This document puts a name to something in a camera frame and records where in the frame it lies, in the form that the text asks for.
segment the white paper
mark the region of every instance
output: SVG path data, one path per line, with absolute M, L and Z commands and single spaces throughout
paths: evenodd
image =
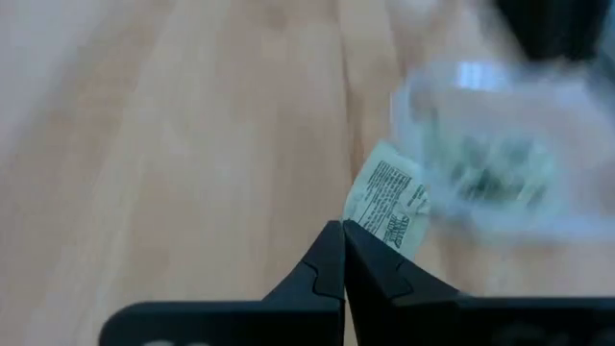
M 358 173 L 344 206 L 354 220 L 411 260 L 429 225 L 430 202 L 419 166 L 380 141 Z

